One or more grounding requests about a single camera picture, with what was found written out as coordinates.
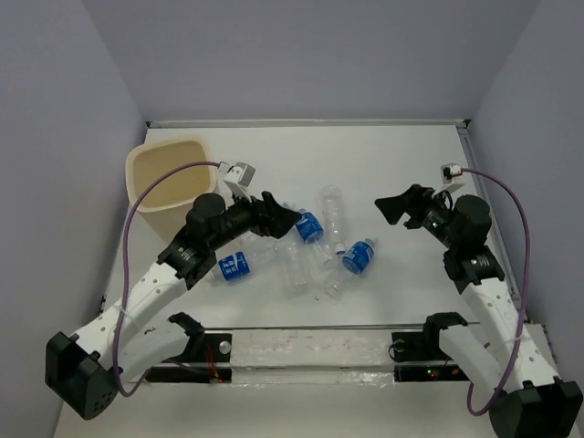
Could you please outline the blue label bottle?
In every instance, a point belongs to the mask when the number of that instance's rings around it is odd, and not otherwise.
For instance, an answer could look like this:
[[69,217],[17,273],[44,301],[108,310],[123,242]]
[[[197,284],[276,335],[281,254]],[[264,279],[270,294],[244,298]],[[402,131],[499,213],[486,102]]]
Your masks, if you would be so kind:
[[332,254],[327,244],[324,243],[324,228],[318,218],[306,209],[297,209],[293,203],[284,203],[289,208],[300,214],[300,219],[295,224],[298,238],[287,237],[280,247],[288,258],[297,256],[299,248],[305,247],[312,255],[314,262],[318,263],[325,270],[332,268]]
[[357,241],[341,258],[342,265],[353,275],[362,275],[375,255],[377,243],[377,238]]
[[275,242],[273,237],[243,235],[238,239],[236,251],[218,260],[211,269],[209,282],[232,284],[265,271],[275,260]]

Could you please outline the clear bottle without label top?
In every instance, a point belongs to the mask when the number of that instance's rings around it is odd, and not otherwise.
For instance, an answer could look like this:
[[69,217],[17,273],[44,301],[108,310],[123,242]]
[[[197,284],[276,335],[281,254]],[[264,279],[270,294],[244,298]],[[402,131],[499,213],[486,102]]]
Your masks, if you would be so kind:
[[341,190],[336,185],[325,186],[318,199],[328,243],[336,255],[342,255],[347,250],[347,220]]

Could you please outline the clear crushed bottle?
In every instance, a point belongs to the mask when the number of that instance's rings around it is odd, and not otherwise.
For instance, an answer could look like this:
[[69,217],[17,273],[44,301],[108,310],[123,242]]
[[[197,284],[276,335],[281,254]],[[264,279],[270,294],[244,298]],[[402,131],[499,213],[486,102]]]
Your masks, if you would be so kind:
[[316,293],[318,297],[340,301],[357,278],[341,258],[330,260],[316,273]]

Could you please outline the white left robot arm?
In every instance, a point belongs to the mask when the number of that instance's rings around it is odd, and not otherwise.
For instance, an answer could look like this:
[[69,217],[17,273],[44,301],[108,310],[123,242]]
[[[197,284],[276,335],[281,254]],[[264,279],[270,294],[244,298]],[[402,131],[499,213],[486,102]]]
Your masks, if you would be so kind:
[[179,312],[147,332],[151,320],[206,276],[218,249],[247,232],[281,238],[299,218],[269,192],[235,199],[231,206],[217,193],[198,196],[184,226],[134,287],[125,286],[120,299],[88,325],[48,341],[46,385],[82,419],[92,420],[117,395],[128,394],[123,379],[167,359],[196,358],[204,338],[198,321]]

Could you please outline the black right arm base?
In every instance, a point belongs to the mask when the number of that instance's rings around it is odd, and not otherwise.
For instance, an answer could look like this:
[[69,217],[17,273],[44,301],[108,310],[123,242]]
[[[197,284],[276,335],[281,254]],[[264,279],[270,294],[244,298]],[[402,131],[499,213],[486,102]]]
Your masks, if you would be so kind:
[[394,380],[398,383],[469,381],[458,364],[439,348],[439,331],[455,325],[468,323],[456,312],[443,312],[427,317],[421,330],[393,332],[388,355],[394,363]]

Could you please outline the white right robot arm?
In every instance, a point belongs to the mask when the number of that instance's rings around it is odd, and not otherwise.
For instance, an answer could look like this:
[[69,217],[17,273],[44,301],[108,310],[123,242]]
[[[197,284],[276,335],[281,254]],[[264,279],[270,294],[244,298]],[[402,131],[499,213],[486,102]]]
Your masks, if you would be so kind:
[[524,326],[505,274],[486,244],[492,225],[486,201],[412,185],[406,192],[375,202],[386,221],[395,225],[403,215],[408,229],[427,230],[446,250],[444,270],[460,297],[473,311],[485,334],[478,340],[467,321],[455,312],[431,315],[420,336],[429,357],[444,354],[488,394],[486,413],[498,437],[567,437],[583,394],[574,381],[563,381]]

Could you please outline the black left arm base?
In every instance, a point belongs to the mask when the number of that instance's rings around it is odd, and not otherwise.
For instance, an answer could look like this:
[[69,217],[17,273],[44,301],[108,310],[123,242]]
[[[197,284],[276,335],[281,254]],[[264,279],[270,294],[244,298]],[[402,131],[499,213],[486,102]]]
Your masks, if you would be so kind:
[[232,335],[212,333],[184,312],[169,317],[187,337],[180,355],[165,360],[146,374],[148,383],[223,384],[232,382]]

